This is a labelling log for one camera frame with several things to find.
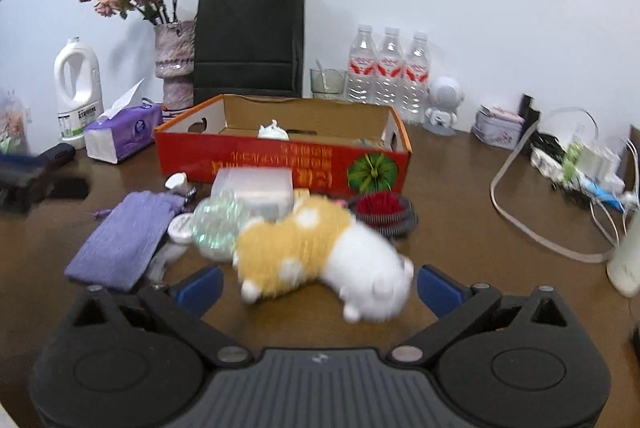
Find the purple cloth towel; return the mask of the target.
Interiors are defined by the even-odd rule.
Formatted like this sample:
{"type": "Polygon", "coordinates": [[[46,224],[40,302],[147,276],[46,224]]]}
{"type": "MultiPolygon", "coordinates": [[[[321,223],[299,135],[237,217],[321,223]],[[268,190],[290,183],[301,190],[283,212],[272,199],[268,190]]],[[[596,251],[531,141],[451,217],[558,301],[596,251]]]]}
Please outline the purple cloth towel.
{"type": "Polygon", "coordinates": [[[75,282],[130,292],[185,203],[177,194],[129,193],[102,219],[70,260],[64,275],[75,282]]]}

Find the iridescent plastic bag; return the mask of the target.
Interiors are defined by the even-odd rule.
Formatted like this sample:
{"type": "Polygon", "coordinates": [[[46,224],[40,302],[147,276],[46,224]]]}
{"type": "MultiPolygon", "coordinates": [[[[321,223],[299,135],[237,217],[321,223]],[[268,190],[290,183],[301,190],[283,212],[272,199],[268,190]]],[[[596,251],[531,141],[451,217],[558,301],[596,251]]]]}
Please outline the iridescent plastic bag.
{"type": "Polygon", "coordinates": [[[203,257],[228,263],[236,238],[252,217],[252,209],[233,193],[213,193],[194,208],[192,242],[203,257]]]}

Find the yellow white plush toy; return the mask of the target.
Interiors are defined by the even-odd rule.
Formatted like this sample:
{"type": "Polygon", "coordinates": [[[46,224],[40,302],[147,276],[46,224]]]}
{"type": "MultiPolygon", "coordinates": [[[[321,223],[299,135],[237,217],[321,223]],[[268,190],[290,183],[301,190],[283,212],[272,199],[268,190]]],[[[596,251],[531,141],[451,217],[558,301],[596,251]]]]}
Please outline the yellow white plush toy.
{"type": "Polygon", "coordinates": [[[250,219],[236,237],[232,266],[244,303],[320,282],[342,300],[348,323],[396,318],[414,277],[412,261],[391,241],[318,195],[297,201],[278,221],[250,219]]]}

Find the purple tissue pack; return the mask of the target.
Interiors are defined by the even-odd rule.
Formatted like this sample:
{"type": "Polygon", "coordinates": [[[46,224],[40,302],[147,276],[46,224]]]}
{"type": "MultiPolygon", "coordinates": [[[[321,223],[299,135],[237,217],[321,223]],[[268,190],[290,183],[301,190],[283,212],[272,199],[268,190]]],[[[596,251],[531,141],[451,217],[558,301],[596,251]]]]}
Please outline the purple tissue pack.
{"type": "Polygon", "coordinates": [[[141,96],[143,80],[129,88],[84,131],[90,159],[117,165],[153,143],[163,124],[159,104],[141,96]]]}

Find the small white round lid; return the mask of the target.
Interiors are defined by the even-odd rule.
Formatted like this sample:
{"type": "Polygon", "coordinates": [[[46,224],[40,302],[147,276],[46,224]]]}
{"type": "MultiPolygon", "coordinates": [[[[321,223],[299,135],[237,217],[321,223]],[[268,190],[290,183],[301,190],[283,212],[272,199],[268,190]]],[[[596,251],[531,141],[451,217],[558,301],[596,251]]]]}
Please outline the small white round lid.
{"type": "Polygon", "coordinates": [[[193,217],[193,213],[184,213],[171,219],[167,235],[172,243],[189,245],[193,241],[193,217]]]}

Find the white thermos bottle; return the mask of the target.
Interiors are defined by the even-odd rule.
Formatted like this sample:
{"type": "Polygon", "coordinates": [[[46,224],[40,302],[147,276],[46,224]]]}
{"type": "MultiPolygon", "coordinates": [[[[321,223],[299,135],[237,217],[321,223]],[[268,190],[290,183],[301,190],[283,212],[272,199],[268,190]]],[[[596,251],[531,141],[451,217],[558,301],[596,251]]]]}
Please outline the white thermos bottle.
{"type": "Polygon", "coordinates": [[[640,218],[635,213],[627,233],[606,265],[608,281],[626,298],[639,294],[640,289],[640,218]]]}

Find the small grey tin box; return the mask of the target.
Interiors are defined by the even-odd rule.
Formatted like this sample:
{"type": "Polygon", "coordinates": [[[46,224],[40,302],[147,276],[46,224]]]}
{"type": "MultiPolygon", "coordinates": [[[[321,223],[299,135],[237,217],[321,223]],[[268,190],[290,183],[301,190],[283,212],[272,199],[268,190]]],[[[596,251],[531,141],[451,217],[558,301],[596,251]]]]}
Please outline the small grey tin box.
{"type": "Polygon", "coordinates": [[[501,107],[480,106],[471,133],[491,147],[513,150],[520,139],[524,118],[501,107]]]}

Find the black paper bag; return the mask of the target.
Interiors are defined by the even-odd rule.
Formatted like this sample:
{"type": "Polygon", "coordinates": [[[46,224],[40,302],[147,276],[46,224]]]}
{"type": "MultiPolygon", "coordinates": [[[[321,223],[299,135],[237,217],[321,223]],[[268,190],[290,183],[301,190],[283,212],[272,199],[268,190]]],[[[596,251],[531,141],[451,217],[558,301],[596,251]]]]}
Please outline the black paper bag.
{"type": "Polygon", "coordinates": [[[193,97],[303,95],[305,0],[198,0],[193,97]]]}

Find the red orange cardboard box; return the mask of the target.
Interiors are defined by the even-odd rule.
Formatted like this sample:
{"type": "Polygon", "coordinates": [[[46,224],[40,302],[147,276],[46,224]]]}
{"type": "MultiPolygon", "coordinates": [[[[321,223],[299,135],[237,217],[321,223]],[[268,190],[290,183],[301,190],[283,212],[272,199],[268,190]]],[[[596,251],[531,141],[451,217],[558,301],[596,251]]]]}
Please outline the red orange cardboard box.
{"type": "Polygon", "coordinates": [[[400,192],[412,147],[391,107],[322,99],[219,95],[154,131],[164,175],[212,182],[221,168],[280,167],[293,185],[350,196],[400,192]],[[289,141],[259,139],[275,119],[289,141]]]}

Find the white astronaut figurine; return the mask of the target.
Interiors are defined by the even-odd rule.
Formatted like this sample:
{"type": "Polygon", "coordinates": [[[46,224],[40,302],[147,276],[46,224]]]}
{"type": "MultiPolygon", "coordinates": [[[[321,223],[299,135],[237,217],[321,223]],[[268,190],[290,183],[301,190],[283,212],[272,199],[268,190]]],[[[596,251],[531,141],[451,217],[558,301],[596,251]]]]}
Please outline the white astronaut figurine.
{"type": "Polygon", "coordinates": [[[422,126],[437,136],[456,134],[458,107],[464,100],[464,92],[454,77],[441,76],[427,87],[427,105],[422,126]]]}

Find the middle water bottle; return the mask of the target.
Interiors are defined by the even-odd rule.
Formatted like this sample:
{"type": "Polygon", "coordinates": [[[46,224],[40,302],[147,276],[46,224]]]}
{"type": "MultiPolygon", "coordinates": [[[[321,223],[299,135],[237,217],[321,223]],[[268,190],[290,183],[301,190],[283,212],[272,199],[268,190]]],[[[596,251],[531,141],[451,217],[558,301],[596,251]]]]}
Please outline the middle water bottle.
{"type": "Polygon", "coordinates": [[[404,54],[400,44],[400,29],[386,28],[376,63],[374,102],[381,106],[397,107],[399,85],[404,70],[404,54]]]}

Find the water bottle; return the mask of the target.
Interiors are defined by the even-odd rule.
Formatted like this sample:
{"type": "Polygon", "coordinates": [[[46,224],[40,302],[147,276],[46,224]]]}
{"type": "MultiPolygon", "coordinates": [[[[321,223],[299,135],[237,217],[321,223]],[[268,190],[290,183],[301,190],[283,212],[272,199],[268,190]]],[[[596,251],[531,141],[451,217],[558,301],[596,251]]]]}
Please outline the water bottle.
{"type": "Polygon", "coordinates": [[[402,73],[401,116],[409,124],[420,124],[431,74],[431,52],[427,35],[416,31],[408,48],[402,73]]]}
{"type": "Polygon", "coordinates": [[[400,44],[400,29],[386,28],[376,63],[374,102],[381,106],[397,107],[399,85],[404,70],[404,54],[400,44]]]}
{"type": "Polygon", "coordinates": [[[368,24],[360,24],[352,46],[349,48],[346,83],[348,101],[357,103],[370,101],[377,62],[372,28],[368,24]]]}

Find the right water bottle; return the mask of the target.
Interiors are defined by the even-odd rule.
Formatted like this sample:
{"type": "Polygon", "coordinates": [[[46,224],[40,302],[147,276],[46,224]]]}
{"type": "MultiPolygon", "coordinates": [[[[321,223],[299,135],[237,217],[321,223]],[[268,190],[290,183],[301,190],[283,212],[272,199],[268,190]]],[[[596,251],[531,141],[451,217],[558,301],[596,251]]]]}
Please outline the right water bottle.
{"type": "Polygon", "coordinates": [[[408,48],[402,73],[401,116],[409,124],[420,124],[431,74],[431,52],[427,35],[416,31],[408,48]]]}

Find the glass cup with spoon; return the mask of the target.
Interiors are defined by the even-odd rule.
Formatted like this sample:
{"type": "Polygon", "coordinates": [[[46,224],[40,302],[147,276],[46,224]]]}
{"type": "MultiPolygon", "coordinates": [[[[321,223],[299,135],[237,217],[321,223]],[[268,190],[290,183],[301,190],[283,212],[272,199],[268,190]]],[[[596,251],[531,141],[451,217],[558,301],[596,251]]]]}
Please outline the glass cup with spoon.
{"type": "Polygon", "coordinates": [[[325,68],[317,59],[316,66],[309,72],[311,95],[314,98],[335,101],[344,99],[347,80],[345,70],[325,68]]]}

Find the left water bottle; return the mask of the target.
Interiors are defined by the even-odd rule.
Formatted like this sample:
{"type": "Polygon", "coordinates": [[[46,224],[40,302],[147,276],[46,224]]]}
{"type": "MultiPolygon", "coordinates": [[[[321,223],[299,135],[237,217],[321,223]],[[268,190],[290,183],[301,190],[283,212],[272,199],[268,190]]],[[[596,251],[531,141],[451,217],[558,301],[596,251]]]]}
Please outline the left water bottle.
{"type": "Polygon", "coordinates": [[[349,48],[346,83],[348,101],[357,103],[370,101],[377,62],[372,28],[368,24],[360,24],[352,46],[349,48]]]}

